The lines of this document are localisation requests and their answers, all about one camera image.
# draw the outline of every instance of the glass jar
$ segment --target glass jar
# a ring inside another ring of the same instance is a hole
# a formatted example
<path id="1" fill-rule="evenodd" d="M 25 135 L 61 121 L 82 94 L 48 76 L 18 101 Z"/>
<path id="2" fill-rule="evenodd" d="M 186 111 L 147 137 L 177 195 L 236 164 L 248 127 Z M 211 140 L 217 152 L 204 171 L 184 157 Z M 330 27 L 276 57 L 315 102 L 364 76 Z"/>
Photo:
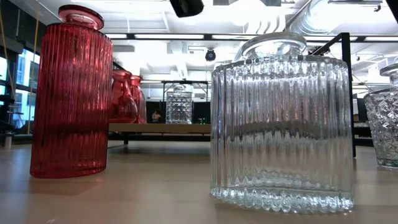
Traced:
<path id="1" fill-rule="evenodd" d="M 264 45 L 268 35 L 261 36 Z M 289 36 L 287 43 L 297 40 L 297 34 L 281 36 L 279 42 Z M 256 51 L 251 45 L 245 49 L 241 52 Z M 278 51 L 263 57 L 243 54 L 248 59 L 212 73 L 210 192 L 225 202 L 259 210 L 350 210 L 353 150 L 347 65 L 328 57 L 277 55 L 280 48 L 273 49 Z"/>
<path id="2" fill-rule="evenodd" d="M 185 91 L 183 85 L 167 92 L 166 123 L 192 124 L 192 92 Z"/>
<path id="3" fill-rule="evenodd" d="M 113 70 L 110 123 L 134 123 L 137 120 L 138 110 L 128 84 L 130 79 L 130 72 Z"/>
<path id="4" fill-rule="evenodd" d="M 398 169 L 398 63 L 380 70 L 390 77 L 390 88 L 367 94 L 365 99 L 377 163 Z"/>
<path id="5" fill-rule="evenodd" d="M 147 109 L 144 94 L 139 87 L 142 78 L 139 75 L 132 75 L 130 79 L 130 91 L 134 102 L 136 102 L 138 110 L 138 118 L 135 123 L 146 124 L 147 122 Z"/>
<path id="6" fill-rule="evenodd" d="M 64 178 L 106 167 L 112 43 L 102 17 L 85 7 L 59 9 L 66 23 L 42 39 L 30 174 Z"/>

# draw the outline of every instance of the security camera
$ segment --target security camera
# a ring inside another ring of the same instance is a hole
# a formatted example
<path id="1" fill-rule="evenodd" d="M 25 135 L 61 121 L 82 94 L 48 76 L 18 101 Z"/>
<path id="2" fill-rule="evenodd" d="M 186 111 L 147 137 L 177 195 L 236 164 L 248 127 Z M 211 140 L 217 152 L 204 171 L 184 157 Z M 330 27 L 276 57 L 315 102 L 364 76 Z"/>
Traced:
<path id="1" fill-rule="evenodd" d="M 208 62 L 214 61 L 216 60 L 216 53 L 213 49 L 208 49 L 205 58 Z"/>

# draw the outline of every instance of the red vase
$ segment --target red vase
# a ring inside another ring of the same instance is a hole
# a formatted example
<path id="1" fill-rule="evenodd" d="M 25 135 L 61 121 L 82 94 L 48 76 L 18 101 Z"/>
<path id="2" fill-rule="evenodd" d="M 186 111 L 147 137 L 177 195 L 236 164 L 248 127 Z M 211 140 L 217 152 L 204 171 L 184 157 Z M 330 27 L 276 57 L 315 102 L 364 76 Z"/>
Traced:
<path id="1" fill-rule="evenodd" d="M 112 43 L 102 17 L 81 6 L 59 9 L 40 56 L 30 174 L 64 178 L 106 168 Z"/>
<path id="2" fill-rule="evenodd" d="M 132 75 L 130 79 L 130 90 L 134 102 L 136 102 L 138 109 L 138 118 L 135 123 L 146 124 L 147 122 L 147 109 L 144 94 L 139 87 L 142 78 L 138 75 Z"/>
<path id="3" fill-rule="evenodd" d="M 113 70 L 110 123 L 134 123 L 137 120 L 137 105 L 130 92 L 131 73 Z"/>

